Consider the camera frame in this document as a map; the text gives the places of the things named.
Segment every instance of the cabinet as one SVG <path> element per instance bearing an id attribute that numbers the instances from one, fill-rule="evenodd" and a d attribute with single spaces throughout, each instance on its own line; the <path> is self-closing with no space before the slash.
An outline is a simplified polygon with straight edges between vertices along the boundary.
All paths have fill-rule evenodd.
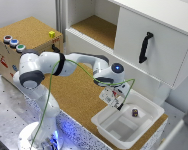
<path id="1" fill-rule="evenodd" d="M 188 76 L 188 22 L 185 21 L 188 4 L 174 0 L 167 3 L 153 0 L 68 0 L 66 7 L 67 53 L 104 54 L 110 62 L 122 63 L 127 74 L 137 70 L 135 78 L 139 76 L 145 80 L 141 76 L 147 75 L 155 79 L 156 87 L 162 82 L 175 89 Z M 147 32 L 153 37 L 148 40 L 147 60 L 139 63 Z"/>

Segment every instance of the cabinet shelf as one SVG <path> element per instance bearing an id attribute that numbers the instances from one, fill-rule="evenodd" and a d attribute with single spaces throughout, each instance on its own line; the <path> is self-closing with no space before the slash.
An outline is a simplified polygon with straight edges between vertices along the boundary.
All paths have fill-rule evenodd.
<path id="1" fill-rule="evenodd" d="M 94 15 L 71 27 L 111 49 L 114 49 L 116 25 Z"/>

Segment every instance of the white wall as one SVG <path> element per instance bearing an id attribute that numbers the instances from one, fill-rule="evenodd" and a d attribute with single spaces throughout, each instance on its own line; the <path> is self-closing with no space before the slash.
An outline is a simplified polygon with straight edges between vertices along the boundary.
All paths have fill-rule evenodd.
<path id="1" fill-rule="evenodd" d="M 55 29 L 55 0 L 0 0 L 0 28 L 30 16 Z"/>
<path id="2" fill-rule="evenodd" d="M 183 112 L 188 110 L 188 77 L 179 87 L 177 87 L 177 89 L 171 91 L 167 102 Z"/>

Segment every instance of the green wire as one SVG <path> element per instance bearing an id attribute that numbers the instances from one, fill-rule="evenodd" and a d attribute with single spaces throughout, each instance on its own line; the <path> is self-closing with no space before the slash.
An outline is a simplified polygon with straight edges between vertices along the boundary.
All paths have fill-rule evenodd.
<path id="1" fill-rule="evenodd" d="M 73 61 L 73 60 L 69 60 L 69 59 L 66 59 L 66 60 L 67 60 L 67 61 L 70 61 L 70 62 L 72 62 L 72 63 L 74 63 L 74 64 L 76 64 L 77 66 L 79 66 L 82 70 L 84 70 L 84 72 L 86 72 L 86 74 L 88 74 L 91 78 L 93 78 L 93 80 L 95 80 L 95 81 L 97 81 L 97 82 L 99 82 L 99 83 L 101 83 L 101 84 L 106 84 L 106 85 L 119 85 L 119 84 L 123 84 L 123 83 L 125 83 L 125 82 L 133 81 L 132 84 L 131 84 L 131 86 L 130 86 L 130 88 L 129 88 L 129 91 L 127 92 L 127 95 L 125 96 L 125 98 L 124 98 L 124 100 L 123 100 L 123 102 L 122 102 L 122 104 L 124 104 L 124 102 L 126 101 L 127 96 L 128 96 L 128 94 L 129 94 L 129 92 L 130 92 L 132 86 L 134 85 L 135 79 L 129 79 L 129 80 L 126 80 L 126 81 L 120 82 L 120 83 L 105 83 L 105 82 L 101 82 L 101 81 L 95 79 L 90 73 L 88 73 L 88 71 L 86 71 L 86 70 L 85 70 L 80 64 L 78 64 L 77 62 L 75 62 L 75 61 Z M 40 125 L 39 125 L 39 127 L 38 127 L 38 130 L 36 131 L 36 134 L 35 134 L 34 139 L 33 139 L 33 141 L 32 141 L 30 150 L 32 149 L 32 146 L 33 146 L 33 143 L 34 143 L 34 141 L 35 141 L 35 138 L 36 138 L 36 136 L 37 136 L 37 134 L 38 134 L 38 132 L 39 132 L 39 130 L 40 130 L 40 128 L 41 128 L 42 123 L 43 123 L 43 119 L 44 119 L 45 112 L 46 112 L 46 109 L 47 109 L 47 104 L 48 104 L 49 98 L 50 98 L 52 74 L 53 74 L 53 72 L 54 72 L 55 67 L 58 65 L 58 63 L 59 63 L 59 61 L 53 66 L 53 69 L 52 69 L 52 72 L 51 72 L 51 75 L 50 75 L 50 84 L 49 84 L 49 92 L 48 92 L 47 102 L 46 102 L 46 104 L 45 104 L 45 109 L 44 109 L 44 111 L 43 111 L 43 115 L 42 115 L 42 118 L 41 118 L 41 123 L 40 123 Z"/>

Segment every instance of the white plastic tub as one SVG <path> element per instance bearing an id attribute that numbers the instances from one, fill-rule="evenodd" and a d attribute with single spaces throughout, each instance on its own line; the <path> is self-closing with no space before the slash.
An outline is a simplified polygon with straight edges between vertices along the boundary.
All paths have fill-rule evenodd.
<path id="1" fill-rule="evenodd" d="M 138 110 L 138 117 L 132 117 L 132 109 Z M 121 111 L 107 106 L 91 121 L 99 133 L 116 147 L 129 149 L 163 113 L 163 108 L 131 90 Z"/>

